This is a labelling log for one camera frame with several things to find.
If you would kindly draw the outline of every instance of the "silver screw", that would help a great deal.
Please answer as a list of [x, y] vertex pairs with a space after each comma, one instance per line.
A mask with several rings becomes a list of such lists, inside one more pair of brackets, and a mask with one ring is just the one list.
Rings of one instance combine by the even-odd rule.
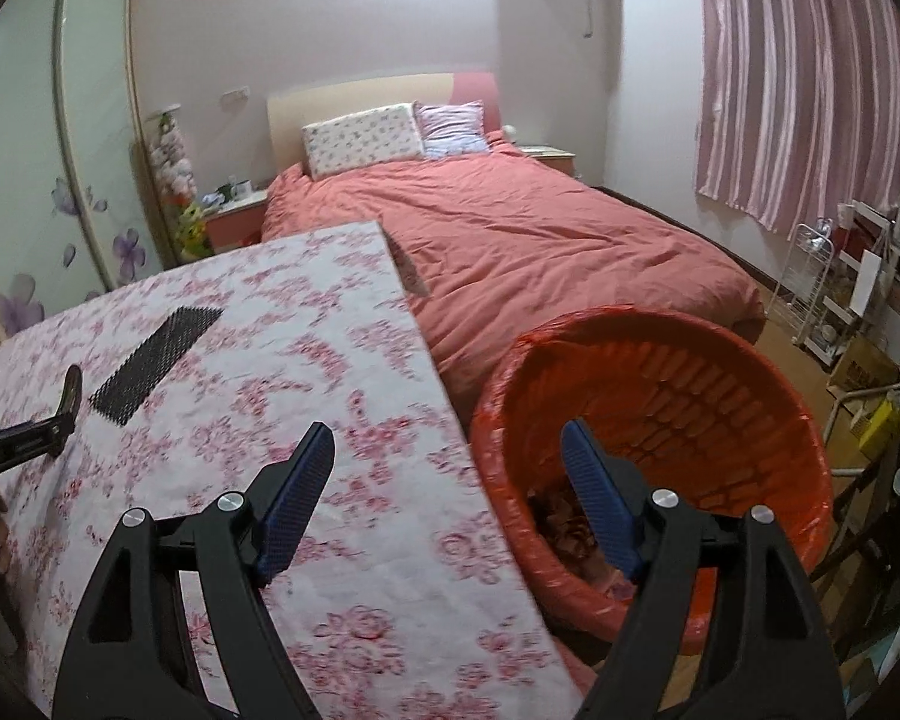
[[672, 490], [666, 490], [666, 488], [654, 490], [653, 495], [650, 495], [650, 499], [652, 499], [661, 509], [672, 509], [680, 502], [679, 495]]
[[773, 509], [769, 506], [764, 506], [762, 503], [757, 504], [751, 509], [751, 517], [764, 525], [769, 525], [770, 522], [773, 522], [776, 519], [776, 516], [773, 514]]
[[221, 512], [236, 512], [244, 504], [244, 497], [240, 493], [225, 493], [217, 499], [217, 508]]
[[124, 516], [120, 522], [127, 528], [136, 528], [137, 525], [140, 525], [145, 519], [146, 512], [144, 509], [130, 509], [128, 512], [124, 512]]

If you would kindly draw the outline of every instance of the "black mesh strip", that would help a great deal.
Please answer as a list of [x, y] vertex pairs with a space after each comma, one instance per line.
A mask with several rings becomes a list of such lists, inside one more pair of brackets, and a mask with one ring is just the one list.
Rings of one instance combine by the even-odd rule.
[[220, 318], [220, 308], [180, 308], [141, 343], [90, 397], [90, 404], [124, 427], [154, 387]]

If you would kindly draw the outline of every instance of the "white wall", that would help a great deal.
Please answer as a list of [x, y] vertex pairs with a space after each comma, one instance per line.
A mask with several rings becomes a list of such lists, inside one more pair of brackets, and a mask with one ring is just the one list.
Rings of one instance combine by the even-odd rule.
[[[610, 39], [584, 0], [132, 0], [141, 113], [180, 103], [197, 183], [275, 174], [266, 96], [361, 77], [495, 70], [504, 120], [600, 183]], [[247, 103], [221, 105], [250, 86]]]
[[777, 276], [787, 242], [694, 191], [703, 82], [701, 0], [623, 0], [619, 83], [610, 92], [604, 185]]

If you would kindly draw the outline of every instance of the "pink curtain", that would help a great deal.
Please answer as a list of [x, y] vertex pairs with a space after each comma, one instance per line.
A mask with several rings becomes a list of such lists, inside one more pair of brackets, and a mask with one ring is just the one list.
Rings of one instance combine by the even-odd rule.
[[900, 194], [892, 0], [703, 0], [697, 191], [789, 234]]

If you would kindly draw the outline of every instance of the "wire rack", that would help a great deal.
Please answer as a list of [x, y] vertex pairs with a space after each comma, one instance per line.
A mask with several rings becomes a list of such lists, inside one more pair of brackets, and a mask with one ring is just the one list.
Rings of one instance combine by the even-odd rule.
[[783, 274], [767, 306], [767, 319], [790, 327], [794, 343], [803, 343], [820, 319], [823, 283], [832, 261], [832, 242], [813, 227], [797, 225]]

